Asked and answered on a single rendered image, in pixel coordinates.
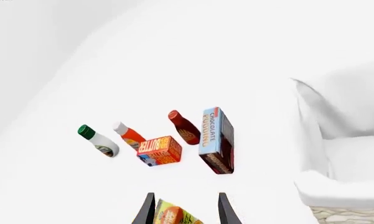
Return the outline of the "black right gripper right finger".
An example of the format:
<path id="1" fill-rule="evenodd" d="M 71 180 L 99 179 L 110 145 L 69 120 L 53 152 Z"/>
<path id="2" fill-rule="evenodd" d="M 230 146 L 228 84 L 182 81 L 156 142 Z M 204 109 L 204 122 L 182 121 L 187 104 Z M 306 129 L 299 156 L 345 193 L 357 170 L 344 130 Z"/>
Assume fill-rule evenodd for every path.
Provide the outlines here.
<path id="1" fill-rule="evenodd" d="M 218 194 L 218 214 L 220 224 L 242 224 L 224 192 Z"/>

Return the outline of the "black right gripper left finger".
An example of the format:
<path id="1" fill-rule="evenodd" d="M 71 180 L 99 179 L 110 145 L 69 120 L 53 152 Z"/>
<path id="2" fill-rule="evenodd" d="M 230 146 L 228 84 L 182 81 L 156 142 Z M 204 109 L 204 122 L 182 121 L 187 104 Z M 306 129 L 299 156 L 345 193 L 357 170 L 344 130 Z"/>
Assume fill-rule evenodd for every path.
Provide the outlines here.
<path id="1" fill-rule="evenodd" d="M 149 192 L 146 195 L 146 199 L 141 206 L 136 218 L 134 218 L 131 224 L 153 224 L 155 214 L 155 195 L 153 192 Z"/>

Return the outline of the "orange juice carton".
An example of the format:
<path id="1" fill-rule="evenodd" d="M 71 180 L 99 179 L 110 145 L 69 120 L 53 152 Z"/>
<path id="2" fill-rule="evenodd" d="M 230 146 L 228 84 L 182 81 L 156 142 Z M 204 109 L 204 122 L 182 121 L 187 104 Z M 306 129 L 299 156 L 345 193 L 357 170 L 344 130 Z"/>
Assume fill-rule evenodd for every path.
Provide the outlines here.
<path id="1" fill-rule="evenodd" d="M 203 224 L 203 222 L 183 208 L 159 199 L 152 224 Z"/>

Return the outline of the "white woven basket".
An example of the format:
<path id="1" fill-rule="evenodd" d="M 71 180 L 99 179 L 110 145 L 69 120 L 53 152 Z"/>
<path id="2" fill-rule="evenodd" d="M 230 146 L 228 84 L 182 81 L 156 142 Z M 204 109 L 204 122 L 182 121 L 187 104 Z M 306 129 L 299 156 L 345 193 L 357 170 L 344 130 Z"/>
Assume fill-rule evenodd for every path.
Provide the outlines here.
<path id="1" fill-rule="evenodd" d="M 374 62 L 293 83 L 302 203 L 318 224 L 374 224 Z"/>

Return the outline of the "orange butter box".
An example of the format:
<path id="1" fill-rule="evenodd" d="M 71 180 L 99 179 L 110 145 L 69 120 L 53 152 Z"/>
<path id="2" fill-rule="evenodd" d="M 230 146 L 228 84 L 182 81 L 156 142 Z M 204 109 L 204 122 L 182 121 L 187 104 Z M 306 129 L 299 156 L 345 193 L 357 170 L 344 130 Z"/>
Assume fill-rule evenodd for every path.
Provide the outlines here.
<path id="1" fill-rule="evenodd" d="M 142 142 L 136 156 L 149 167 L 173 164 L 180 162 L 182 147 L 172 136 L 163 136 Z"/>

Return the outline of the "chocolate pudding box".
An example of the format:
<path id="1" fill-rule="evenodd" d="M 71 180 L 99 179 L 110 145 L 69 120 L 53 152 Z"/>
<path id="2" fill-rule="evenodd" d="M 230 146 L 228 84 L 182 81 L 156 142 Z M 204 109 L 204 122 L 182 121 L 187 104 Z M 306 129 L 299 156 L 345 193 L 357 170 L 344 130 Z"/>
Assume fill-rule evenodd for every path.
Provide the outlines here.
<path id="1" fill-rule="evenodd" d="M 218 175 L 234 173 L 234 128 L 219 107 L 203 112 L 199 156 Z"/>

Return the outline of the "orange bottle with white cap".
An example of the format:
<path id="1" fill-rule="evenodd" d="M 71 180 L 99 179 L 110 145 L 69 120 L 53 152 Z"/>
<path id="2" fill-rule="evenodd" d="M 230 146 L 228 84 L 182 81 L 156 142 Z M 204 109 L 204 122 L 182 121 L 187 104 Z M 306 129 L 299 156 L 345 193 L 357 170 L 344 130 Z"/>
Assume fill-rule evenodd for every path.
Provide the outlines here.
<path id="1" fill-rule="evenodd" d="M 113 130 L 135 151 L 138 151 L 141 143 L 146 141 L 138 132 L 127 127 L 120 121 L 114 123 Z"/>

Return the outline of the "white bottle with green cap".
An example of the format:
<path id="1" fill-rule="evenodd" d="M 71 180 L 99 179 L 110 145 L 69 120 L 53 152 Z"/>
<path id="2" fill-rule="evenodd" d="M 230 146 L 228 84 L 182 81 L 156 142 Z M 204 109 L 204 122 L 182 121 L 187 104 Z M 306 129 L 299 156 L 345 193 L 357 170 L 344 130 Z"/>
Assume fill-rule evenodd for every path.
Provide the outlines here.
<path id="1" fill-rule="evenodd" d="M 79 127 L 78 134 L 92 143 L 95 149 L 110 158 L 117 156 L 119 153 L 119 147 L 116 143 L 106 136 L 99 134 L 86 124 Z"/>

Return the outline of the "dark red sauce bottle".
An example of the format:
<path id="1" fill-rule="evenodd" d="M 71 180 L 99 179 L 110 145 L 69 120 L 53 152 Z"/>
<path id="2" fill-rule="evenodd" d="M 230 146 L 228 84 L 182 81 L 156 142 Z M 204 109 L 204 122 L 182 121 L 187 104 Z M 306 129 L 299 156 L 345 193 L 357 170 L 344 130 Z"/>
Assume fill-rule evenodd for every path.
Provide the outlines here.
<path id="1" fill-rule="evenodd" d="M 167 115 L 175 126 L 181 138 L 189 145 L 198 145 L 200 131 L 188 119 L 185 119 L 177 110 L 172 110 Z"/>

